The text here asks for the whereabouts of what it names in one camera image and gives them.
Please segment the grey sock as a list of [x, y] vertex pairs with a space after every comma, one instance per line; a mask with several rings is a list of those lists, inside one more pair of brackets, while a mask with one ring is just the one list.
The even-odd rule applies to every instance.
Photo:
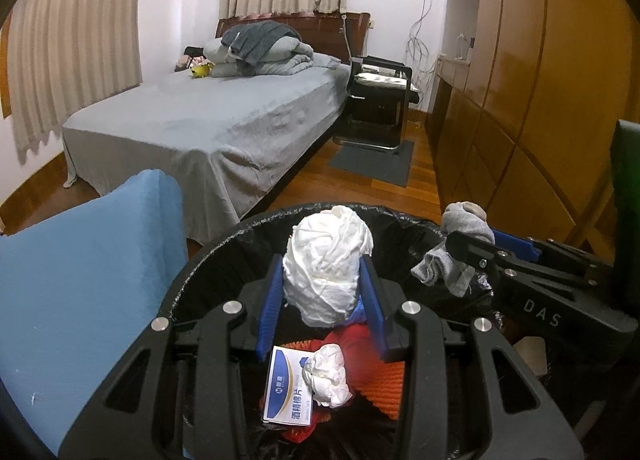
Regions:
[[494, 231], [487, 223], [485, 210], [472, 201], [446, 206], [440, 231], [444, 240], [425, 252], [411, 269], [411, 275], [427, 287], [441, 281], [450, 295], [463, 298], [476, 276], [475, 267], [465, 262], [469, 258], [469, 244], [494, 245]]

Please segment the white blue wipes box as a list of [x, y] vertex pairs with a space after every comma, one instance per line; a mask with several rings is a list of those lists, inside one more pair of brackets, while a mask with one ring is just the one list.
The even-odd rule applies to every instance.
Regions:
[[266, 382], [262, 421], [288, 426], [311, 424], [312, 391], [303, 378], [303, 367], [311, 352], [275, 346]]

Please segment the small white tissue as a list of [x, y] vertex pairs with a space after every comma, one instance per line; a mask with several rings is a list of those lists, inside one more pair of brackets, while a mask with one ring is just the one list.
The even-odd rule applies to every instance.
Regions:
[[302, 376], [311, 389], [312, 398], [321, 407], [340, 408], [352, 399], [344, 355], [338, 344], [322, 345], [307, 357]]

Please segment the orange knitted cloth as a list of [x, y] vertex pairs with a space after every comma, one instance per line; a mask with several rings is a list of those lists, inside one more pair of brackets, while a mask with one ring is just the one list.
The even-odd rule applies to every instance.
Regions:
[[392, 420], [398, 420], [404, 376], [404, 362], [382, 361], [380, 370], [371, 383], [363, 386], [360, 390], [349, 386], [349, 390], [352, 393], [362, 395], [385, 416]]

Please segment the red cloth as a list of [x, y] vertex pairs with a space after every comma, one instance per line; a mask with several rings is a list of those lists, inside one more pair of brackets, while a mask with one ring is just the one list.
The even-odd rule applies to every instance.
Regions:
[[346, 380], [351, 388], [360, 390], [374, 380], [382, 360], [366, 324], [350, 325], [333, 330], [320, 342], [321, 346], [329, 344], [340, 347], [344, 358]]

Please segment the pink white cloth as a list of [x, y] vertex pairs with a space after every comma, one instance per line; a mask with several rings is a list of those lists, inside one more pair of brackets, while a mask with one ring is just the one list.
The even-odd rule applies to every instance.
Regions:
[[349, 207], [303, 217], [288, 237], [282, 260], [285, 301], [311, 328], [344, 326], [361, 297], [360, 260], [373, 248], [369, 226]]

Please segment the red plastic bag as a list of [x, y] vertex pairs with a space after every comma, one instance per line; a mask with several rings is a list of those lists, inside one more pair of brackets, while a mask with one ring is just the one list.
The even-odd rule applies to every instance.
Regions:
[[311, 413], [311, 420], [308, 425], [304, 426], [287, 426], [281, 435], [285, 440], [293, 444], [303, 443], [320, 423], [328, 422], [331, 420], [331, 410], [324, 407], [314, 407]]

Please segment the blue plastic bag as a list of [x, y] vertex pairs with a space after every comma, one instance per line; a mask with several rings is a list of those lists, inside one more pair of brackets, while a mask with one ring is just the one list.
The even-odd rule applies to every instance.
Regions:
[[344, 326], [363, 324], [367, 321], [367, 314], [364, 310], [362, 298], [359, 297], [356, 303], [355, 308], [352, 310], [352, 313], [347, 317], [346, 321], [344, 321]]

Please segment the black lined trash bin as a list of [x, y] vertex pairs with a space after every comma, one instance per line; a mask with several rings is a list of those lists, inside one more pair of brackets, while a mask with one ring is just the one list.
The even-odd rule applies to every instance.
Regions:
[[[488, 318], [408, 311], [398, 284], [361, 266], [362, 324], [312, 329], [284, 307], [277, 243], [309, 208], [238, 225], [178, 274], [162, 304], [190, 459], [579, 459], [562, 412]], [[337, 345], [352, 398], [309, 424], [269, 423], [281, 353]]]

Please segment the dark grey floor mat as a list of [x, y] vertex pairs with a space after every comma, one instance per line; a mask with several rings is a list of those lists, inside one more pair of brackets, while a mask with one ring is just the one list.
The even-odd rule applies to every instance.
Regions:
[[411, 141], [402, 142], [393, 151], [342, 146], [330, 159], [329, 167], [406, 187], [409, 181], [413, 147], [414, 143]]

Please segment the blue table cloth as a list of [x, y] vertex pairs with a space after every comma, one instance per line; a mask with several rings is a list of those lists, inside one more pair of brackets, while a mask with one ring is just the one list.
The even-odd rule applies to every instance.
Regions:
[[51, 452], [188, 259], [182, 193], [144, 170], [1, 239], [1, 381]]

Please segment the black metal chair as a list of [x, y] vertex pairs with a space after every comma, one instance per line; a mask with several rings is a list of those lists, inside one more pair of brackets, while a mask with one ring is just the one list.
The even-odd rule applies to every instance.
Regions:
[[405, 114], [420, 100], [412, 69], [375, 56], [352, 56], [347, 101], [333, 134], [336, 144], [396, 151]]

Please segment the wooden wardrobe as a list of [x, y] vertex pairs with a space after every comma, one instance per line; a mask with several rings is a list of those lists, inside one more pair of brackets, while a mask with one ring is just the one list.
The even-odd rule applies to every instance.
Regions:
[[630, 0], [480, 0], [471, 61], [430, 122], [440, 200], [612, 259], [610, 145], [618, 121], [638, 118]]

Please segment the bed with grey sheet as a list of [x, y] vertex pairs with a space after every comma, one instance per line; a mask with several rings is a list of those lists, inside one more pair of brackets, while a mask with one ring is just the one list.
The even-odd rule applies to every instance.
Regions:
[[349, 69], [192, 78], [184, 72], [78, 110], [62, 127], [67, 182], [106, 195], [142, 170], [172, 176], [186, 237], [222, 235], [340, 116]]

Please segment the yellow plush toy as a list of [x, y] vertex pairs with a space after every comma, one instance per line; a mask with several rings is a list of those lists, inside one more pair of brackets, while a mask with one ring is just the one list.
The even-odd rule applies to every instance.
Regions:
[[205, 78], [210, 75], [214, 65], [210, 63], [192, 65], [190, 67], [191, 76], [193, 78]]

